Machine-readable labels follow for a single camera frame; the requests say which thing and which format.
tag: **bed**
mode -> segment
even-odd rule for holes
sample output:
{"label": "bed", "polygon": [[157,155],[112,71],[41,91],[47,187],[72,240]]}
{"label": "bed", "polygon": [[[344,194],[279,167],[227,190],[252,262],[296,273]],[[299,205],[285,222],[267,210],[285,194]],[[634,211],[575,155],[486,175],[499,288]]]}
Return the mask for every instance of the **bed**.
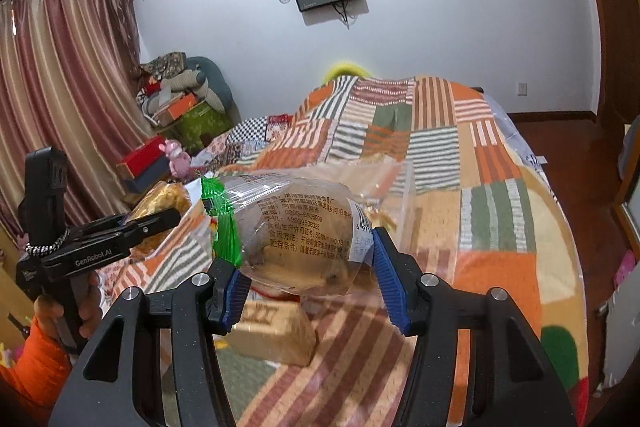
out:
{"label": "bed", "polygon": [[[341,76],[311,92],[278,139],[245,154],[241,149],[220,174],[377,155],[411,160],[417,198],[406,253],[456,288],[505,288],[539,334],[584,423],[586,308],[574,240],[535,155],[497,103],[433,76]],[[206,269],[210,258],[199,246],[206,232],[197,217],[193,230],[171,252],[115,267],[108,292],[117,296],[129,285],[160,291]],[[203,237],[196,237],[198,230]],[[319,338],[308,367],[218,350],[238,425],[390,425],[414,341],[389,323],[376,298],[307,299],[305,309]],[[452,425],[460,423],[464,407],[465,333],[458,343]]]}

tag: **plastic bag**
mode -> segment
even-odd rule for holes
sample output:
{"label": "plastic bag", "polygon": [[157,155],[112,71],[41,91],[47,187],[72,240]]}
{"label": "plastic bag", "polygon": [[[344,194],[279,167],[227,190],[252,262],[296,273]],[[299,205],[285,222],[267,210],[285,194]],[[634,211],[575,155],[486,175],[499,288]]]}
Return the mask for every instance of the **plastic bag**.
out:
{"label": "plastic bag", "polygon": [[296,295],[370,290],[371,223],[347,187],[264,174],[202,178],[215,255]]}
{"label": "plastic bag", "polygon": [[[189,193],[181,184],[158,182],[136,205],[127,217],[126,222],[172,207],[176,208],[181,216],[184,216],[190,206]],[[156,233],[156,235],[147,237],[137,247],[131,248],[130,259],[132,261],[146,259],[160,246],[162,241],[169,235],[169,232],[170,230]]]}
{"label": "plastic bag", "polygon": [[330,180],[345,185],[369,218],[372,227],[385,227],[396,248],[411,252],[415,217],[415,176],[410,161],[377,156],[363,160],[318,163],[295,169],[255,171],[306,179]]}

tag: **gift box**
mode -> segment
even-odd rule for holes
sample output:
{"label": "gift box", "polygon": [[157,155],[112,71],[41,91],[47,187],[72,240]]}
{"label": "gift box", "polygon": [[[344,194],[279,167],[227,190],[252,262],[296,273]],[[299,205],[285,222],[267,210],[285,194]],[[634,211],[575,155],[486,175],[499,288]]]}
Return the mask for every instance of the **gift box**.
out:
{"label": "gift box", "polygon": [[132,180],[140,176],[153,162],[163,156],[164,153],[158,147],[161,143],[164,143],[164,137],[154,136],[124,156],[116,165],[116,172],[120,179]]}
{"label": "gift box", "polygon": [[191,156],[195,156],[231,127],[225,113],[216,111],[207,102],[200,102],[159,132],[167,139],[178,140]]}
{"label": "gift box", "polygon": [[149,165],[139,176],[132,180],[122,180],[122,183],[129,192],[143,194],[157,182],[169,179],[170,176],[169,158],[163,155]]}
{"label": "gift box", "polygon": [[197,103],[198,100],[196,96],[192,92],[187,93],[180,98],[173,99],[167,105],[158,109],[154,118],[158,120],[160,125],[169,125],[197,105]]}

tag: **orange box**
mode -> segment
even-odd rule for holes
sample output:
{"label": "orange box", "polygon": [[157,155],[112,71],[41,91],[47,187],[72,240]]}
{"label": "orange box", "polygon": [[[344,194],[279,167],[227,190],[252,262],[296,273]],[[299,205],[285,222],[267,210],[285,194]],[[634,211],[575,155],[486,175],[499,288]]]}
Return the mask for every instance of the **orange box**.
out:
{"label": "orange box", "polygon": [[165,126],[177,120],[184,115],[190,108],[194,107],[198,103],[196,96],[190,92],[180,98],[172,100],[164,107],[161,107],[155,115],[156,120],[160,125]]}

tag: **green box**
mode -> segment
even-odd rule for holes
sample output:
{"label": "green box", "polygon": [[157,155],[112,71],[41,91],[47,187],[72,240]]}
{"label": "green box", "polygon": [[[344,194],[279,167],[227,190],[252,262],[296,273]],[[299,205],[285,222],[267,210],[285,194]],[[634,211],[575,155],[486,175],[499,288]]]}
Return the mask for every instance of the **green box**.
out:
{"label": "green box", "polygon": [[159,133],[166,139],[178,140],[193,156],[231,127],[231,121],[226,114],[214,110],[207,102],[200,102],[180,118],[160,129]]}

